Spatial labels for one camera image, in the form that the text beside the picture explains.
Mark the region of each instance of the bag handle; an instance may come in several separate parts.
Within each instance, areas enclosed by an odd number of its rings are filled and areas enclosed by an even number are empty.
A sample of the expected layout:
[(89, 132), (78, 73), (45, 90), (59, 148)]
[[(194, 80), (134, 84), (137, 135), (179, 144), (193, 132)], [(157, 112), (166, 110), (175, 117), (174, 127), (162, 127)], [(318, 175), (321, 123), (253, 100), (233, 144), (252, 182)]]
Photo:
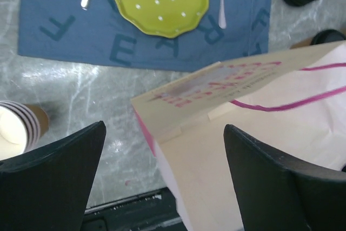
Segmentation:
[[(325, 70), (325, 69), (331, 69), (331, 68), (340, 68), (340, 67), (346, 67), (346, 63), (333, 63), (333, 64), (328, 64), (328, 65), (323, 65), (323, 66), (318, 66), (318, 67), (311, 67), (311, 68), (303, 68), (301, 69), (301, 71), (318, 71), (318, 70)], [(327, 91), (321, 94), (317, 94), (315, 96), (312, 97), (308, 97), (305, 98), (303, 100), (299, 100), (290, 104), (286, 104), (286, 105), (281, 105), (278, 107), (263, 107), (261, 105), (249, 105), (249, 104), (245, 104), (242, 103), (240, 101), (237, 100), (233, 100), (230, 101), (230, 103), (241, 107), (241, 108), (247, 108), (247, 109), (251, 109), (251, 110), (258, 110), (258, 111), (265, 111), (265, 112), (277, 112), (277, 111), (286, 111), (289, 109), (293, 109), (293, 108), (298, 108), (301, 107), (303, 105), (307, 105), (319, 100), (323, 100), (327, 97), (333, 97), (335, 95), (341, 94), (343, 92), (346, 92), (346, 86), (343, 86), (341, 88), (338, 89), (334, 89), (331, 91)]]

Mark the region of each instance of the blue placemat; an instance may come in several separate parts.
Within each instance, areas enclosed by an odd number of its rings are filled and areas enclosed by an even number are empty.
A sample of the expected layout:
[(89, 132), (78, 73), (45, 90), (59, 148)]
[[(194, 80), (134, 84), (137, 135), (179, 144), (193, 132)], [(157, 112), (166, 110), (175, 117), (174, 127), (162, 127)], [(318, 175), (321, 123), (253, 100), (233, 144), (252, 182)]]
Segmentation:
[(217, 61), (268, 51), (271, 0), (219, 0), (194, 31), (175, 39), (148, 36), (122, 18), (114, 0), (21, 0), (18, 53), (51, 60), (144, 69), (195, 71)]

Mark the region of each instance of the gray table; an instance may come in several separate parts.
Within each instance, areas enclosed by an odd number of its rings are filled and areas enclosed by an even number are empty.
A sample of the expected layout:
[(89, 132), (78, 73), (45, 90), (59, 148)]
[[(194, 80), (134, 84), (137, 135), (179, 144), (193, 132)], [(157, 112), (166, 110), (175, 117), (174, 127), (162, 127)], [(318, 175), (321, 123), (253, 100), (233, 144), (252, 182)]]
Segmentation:
[[(47, 111), (50, 130), (40, 146), (95, 121), (105, 122), (107, 139), (88, 207), (164, 187), (130, 98), (184, 74), (18, 56), (19, 2), (0, 0), (0, 100), (38, 104)], [(343, 22), (344, 0), (318, 0), (298, 9), (272, 0), (269, 49), (285, 49), (319, 30), (338, 29)]]

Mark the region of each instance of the gift bag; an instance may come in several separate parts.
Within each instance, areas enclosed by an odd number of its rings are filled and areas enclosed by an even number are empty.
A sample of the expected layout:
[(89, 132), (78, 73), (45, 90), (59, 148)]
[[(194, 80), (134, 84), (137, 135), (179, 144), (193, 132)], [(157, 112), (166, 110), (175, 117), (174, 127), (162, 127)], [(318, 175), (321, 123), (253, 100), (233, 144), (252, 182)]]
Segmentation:
[(132, 99), (189, 231), (242, 230), (226, 124), (302, 160), (344, 166), (344, 67), (346, 42), (314, 45), (216, 63)]

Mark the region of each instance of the paper bag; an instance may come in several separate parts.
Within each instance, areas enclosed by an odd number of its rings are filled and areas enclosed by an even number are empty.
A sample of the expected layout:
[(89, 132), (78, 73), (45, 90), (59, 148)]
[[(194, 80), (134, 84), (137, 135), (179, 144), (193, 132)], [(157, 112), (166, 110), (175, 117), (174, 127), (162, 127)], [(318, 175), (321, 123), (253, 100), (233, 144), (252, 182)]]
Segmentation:
[(223, 142), (226, 124), (321, 166), (346, 163), (345, 57), (346, 42), (251, 56), (132, 99), (189, 231), (242, 230)]

